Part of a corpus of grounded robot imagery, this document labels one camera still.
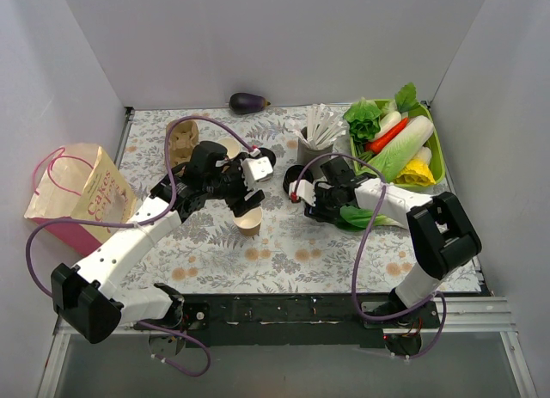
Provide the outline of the stack of paper cups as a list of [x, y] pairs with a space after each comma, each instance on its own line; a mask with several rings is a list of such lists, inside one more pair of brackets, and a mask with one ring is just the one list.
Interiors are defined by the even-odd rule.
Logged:
[[226, 156], [228, 159], [234, 159], [241, 153], [241, 144], [234, 138], [220, 138], [217, 140], [217, 143], [227, 150]]

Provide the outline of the stack of black lids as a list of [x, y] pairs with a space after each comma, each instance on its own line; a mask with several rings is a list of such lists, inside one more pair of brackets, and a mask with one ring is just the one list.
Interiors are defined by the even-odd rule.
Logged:
[[[292, 165], [286, 170], [284, 174], [284, 180], [283, 180], [283, 189], [286, 192], [286, 194], [290, 193], [290, 184], [297, 180], [299, 174], [301, 174], [303, 169], [304, 169], [303, 165]], [[308, 169], [305, 172], [302, 178], [306, 181], [309, 181], [310, 183], [313, 183], [315, 180], [310, 169]]]

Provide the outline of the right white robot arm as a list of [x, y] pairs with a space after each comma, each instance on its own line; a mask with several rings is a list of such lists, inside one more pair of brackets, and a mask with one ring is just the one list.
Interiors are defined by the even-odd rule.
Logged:
[[357, 313], [365, 321], [392, 321], [408, 327], [418, 320], [420, 307], [436, 294], [457, 268], [477, 256], [482, 244], [459, 199], [450, 192], [436, 196], [415, 193], [385, 180], [375, 168], [358, 175], [342, 153], [330, 153], [321, 169], [325, 180], [309, 182], [299, 176], [288, 186], [292, 201], [303, 201], [305, 216], [330, 223], [341, 208], [355, 204], [384, 215], [408, 229], [416, 263], [391, 290], [378, 310], [363, 312], [358, 292], [351, 292]]

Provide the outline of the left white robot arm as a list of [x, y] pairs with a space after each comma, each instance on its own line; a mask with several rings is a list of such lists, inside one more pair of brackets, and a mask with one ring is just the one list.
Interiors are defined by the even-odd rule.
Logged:
[[184, 297], [157, 283], [144, 290], [123, 290], [126, 274], [165, 236], [178, 229], [209, 199], [226, 203], [235, 217], [260, 206], [259, 184], [273, 166], [267, 149], [227, 156], [221, 144], [202, 141], [189, 162], [174, 168], [151, 189], [130, 225], [112, 235], [73, 267], [58, 266], [51, 275], [55, 312], [92, 344], [118, 325], [146, 321], [176, 329], [184, 321]]

